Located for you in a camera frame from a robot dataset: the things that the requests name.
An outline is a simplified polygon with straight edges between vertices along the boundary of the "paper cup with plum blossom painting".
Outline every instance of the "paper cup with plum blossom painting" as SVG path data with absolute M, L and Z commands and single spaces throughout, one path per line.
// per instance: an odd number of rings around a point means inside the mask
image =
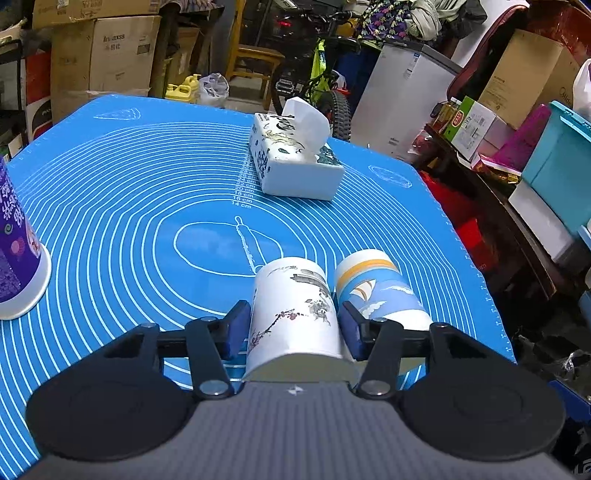
M 313 261 L 280 258 L 255 277 L 245 381 L 355 384 L 326 276 Z

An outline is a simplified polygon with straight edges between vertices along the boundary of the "purple paper cup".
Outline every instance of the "purple paper cup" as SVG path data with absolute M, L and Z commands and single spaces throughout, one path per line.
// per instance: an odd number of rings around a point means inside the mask
M 0 320 L 31 310 L 50 276 L 49 252 L 37 239 L 0 161 Z

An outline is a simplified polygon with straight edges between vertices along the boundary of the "plastic bag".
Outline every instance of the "plastic bag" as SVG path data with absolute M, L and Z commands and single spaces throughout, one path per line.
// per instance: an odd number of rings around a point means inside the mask
M 591 59 L 583 63 L 574 80 L 573 110 L 591 122 Z
M 212 73 L 199 79 L 199 97 L 197 103 L 200 105 L 223 107 L 230 91 L 228 81 L 221 73 Z

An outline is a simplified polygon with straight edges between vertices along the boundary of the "chair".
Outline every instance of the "chair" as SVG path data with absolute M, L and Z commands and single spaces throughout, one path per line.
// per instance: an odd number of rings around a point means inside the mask
M 230 58 L 228 60 L 228 68 L 226 70 L 226 79 L 228 82 L 232 77 L 245 77 L 261 79 L 261 98 L 264 98 L 263 107 L 269 110 L 271 106 L 271 87 L 267 88 L 267 83 L 271 80 L 273 72 L 277 66 L 285 59 L 283 54 L 271 48 L 255 47 L 251 45 L 241 45 L 240 30 L 242 28 L 242 14 L 244 12 L 244 4 L 246 0 L 236 1 L 236 16 L 232 26 L 232 33 L 230 34 Z M 271 64 L 271 74 L 265 75 L 263 73 L 246 72 L 244 70 L 236 69 L 236 61 L 238 59 L 256 59 L 262 60 Z

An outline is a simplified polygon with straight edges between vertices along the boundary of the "paper cup with sailboat design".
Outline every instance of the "paper cup with sailboat design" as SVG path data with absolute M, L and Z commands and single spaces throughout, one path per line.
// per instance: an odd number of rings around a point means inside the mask
M 367 319 L 394 320 L 407 330 L 428 330 L 431 317 L 396 264 L 381 250 L 361 250 L 345 258 L 336 269 L 338 305 L 349 300 Z M 422 362 L 403 359 L 400 373 Z

